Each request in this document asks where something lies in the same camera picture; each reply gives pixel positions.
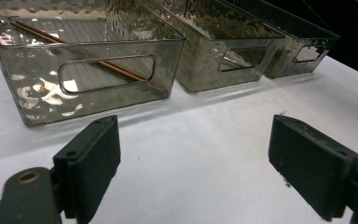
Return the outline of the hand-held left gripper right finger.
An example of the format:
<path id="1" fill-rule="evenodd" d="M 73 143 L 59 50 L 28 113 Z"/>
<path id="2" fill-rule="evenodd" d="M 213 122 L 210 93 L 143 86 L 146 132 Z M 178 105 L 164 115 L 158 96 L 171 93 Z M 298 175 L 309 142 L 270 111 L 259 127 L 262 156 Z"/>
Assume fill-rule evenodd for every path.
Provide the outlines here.
<path id="1" fill-rule="evenodd" d="M 304 121 L 276 115 L 268 160 L 321 218 L 343 216 L 358 153 Z"/>

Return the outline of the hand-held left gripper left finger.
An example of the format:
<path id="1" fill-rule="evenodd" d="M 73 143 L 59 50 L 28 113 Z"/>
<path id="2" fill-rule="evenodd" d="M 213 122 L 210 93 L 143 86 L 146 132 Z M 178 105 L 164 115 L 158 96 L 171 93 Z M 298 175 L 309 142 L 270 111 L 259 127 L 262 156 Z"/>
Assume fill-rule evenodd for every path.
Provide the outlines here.
<path id="1" fill-rule="evenodd" d="M 94 120 L 53 157 L 68 218 L 75 218 L 78 224 L 90 223 L 120 160 L 116 115 Z"/>

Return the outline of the smoky clear plastic bin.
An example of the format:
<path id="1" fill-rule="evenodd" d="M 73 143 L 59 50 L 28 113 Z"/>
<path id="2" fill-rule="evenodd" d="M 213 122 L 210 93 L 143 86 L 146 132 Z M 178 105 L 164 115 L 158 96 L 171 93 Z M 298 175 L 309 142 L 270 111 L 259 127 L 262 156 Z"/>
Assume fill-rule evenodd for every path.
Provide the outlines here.
<path id="1" fill-rule="evenodd" d="M 188 92 L 259 80 L 283 35 L 225 0 L 141 0 L 180 32 L 176 80 Z"/>
<path id="2" fill-rule="evenodd" d="M 265 74 L 268 78 L 312 73 L 339 40 L 332 31 L 266 0 L 228 0 L 230 4 L 284 35 Z"/>
<path id="3" fill-rule="evenodd" d="M 0 0 L 0 68 L 28 126 L 168 98 L 185 40 L 141 0 Z"/>

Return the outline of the white table sheet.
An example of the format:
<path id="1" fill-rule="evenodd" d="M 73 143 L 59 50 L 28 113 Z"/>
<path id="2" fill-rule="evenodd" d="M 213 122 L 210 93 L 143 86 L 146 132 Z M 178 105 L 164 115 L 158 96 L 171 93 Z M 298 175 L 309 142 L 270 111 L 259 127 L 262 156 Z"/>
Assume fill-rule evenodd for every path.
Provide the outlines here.
<path id="1" fill-rule="evenodd" d="M 358 153 L 358 72 L 317 69 L 118 111 L 121 163 L 92 224 L 349 224 L 320 218 L 269 163 L 275 115 L 301 119 Z M 0 197 L 6 180 L 53 156 L 88 124 L 22 123 L 0 71 Z"/>

